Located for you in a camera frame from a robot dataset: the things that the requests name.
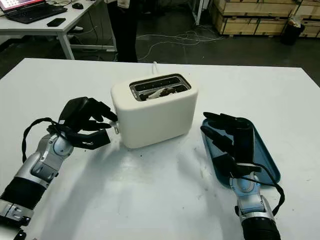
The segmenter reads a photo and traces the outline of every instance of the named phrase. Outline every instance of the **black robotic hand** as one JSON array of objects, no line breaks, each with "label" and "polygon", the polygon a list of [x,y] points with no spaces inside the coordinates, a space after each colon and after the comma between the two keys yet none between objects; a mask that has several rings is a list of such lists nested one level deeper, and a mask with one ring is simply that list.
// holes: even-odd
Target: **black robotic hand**
[{"label": "black robotic hand", "polygon": [[[106,129],[111,126],[103,122],[103,117],[112,122],[118,121],[117,115],[103,102],[88,97],[74,98],[67,102],[58,124],[51,125],[49,131],[58,129],[73,147],[93,150],[110,143]],[[95,132],[80,134],[80,130]]]},{"label": "black robotic hand", "polygon": [[233,136],[233,140],[208,126],[201,126],[202,132],[212,140],[222,152],[226,154],[216,157],[213,161],[219,172],[229,178],[239,178],[251,172],[261,172],[260,167],[253,165],[237,165],[239,163],[253,164],[254,162],[254,126],[241,117],[220,115],[204,112],[203,115],[209,120],[208,124],[219,130],[224,130]]}]

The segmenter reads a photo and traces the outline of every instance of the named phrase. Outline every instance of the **person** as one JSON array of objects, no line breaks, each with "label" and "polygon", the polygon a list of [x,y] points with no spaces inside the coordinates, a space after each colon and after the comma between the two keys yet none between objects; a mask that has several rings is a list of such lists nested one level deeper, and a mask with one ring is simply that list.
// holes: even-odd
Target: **person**
[{"label": "person", "polygon": [[107,0],[119,62],[137,63],[138,0]]}]

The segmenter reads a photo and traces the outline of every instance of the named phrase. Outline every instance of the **white toaster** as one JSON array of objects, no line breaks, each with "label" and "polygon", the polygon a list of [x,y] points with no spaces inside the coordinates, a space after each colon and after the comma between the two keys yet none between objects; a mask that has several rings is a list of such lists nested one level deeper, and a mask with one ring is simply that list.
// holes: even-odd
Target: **white toaster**
[{"label": "white toaster", "polygon": [[192,125],[198,89],[174,73],[116,84],[111,96],[122,141],[135,149],[186,134]]}]

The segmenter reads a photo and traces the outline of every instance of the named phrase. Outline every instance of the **gray floor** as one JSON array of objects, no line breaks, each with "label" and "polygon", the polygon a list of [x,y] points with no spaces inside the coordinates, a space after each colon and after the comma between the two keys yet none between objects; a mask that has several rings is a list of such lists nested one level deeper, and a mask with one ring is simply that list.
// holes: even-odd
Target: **gray floor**
[{"label": "gray floor", "polygon": [[[104,4],[99,5],[91,11],[91,15],[93,25],[97,26],[95,28],[98,34],[97,44],[111,44],[106,6]],[[78,25],[84,27],[85,32],[92,29],[87,14]],[[213,28],[195,27],[192,15],[185,6],[175,7],[157,17],[140,19],[137,35],[147,34],[167,36],[181,34],[180,37],[195,40],[181,40],[180,38],[164,36],[141,37],[136,42],[136,51],[139,58],[145,57],[154,44],[167,42],[155,45],[147,57],[139,61],[141,63],[157,61],[167,64],[301,67],[320,86],[319,39],[299,39],[294,46],[281,44],[279,37],[268,38],[264,36],[235,36],[233,38],[224,37],[221,40],[198,42],[196,41],[198,39],[210,40],[219,36]],[[85,44],[96,42],[94,31],[77,37]],[[75,50],[74,55],[77,60],[115,60],[114,53],[104,51],[84,52]],[[64,59],[65,56],[56,39],[32,37],[24,43],[12,44],[0,53],[0,77],[3,77],[23,58]]]}]

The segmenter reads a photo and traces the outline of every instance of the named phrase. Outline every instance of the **silver arm segment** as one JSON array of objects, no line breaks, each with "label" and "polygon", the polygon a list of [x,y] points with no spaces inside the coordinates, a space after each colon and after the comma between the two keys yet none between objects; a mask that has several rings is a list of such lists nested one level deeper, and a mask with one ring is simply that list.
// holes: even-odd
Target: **silver arm segment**
[{"label": "silver arm segment", "polygon": [[57,134],[45,135],[0,197],[0,239],[24,239],[34,207],[74,147]]},{"label": "silver arm segment", "polygon": [[[238,165],[250,166],[249,163]],[[254,172],[244,176],[258,181]],[[242,178],[230,178],[229,183],[237,196],[235,213],[239,216],[245,240],[280,240],[273,212],[267,199],[260,194],[261,184]]]}]

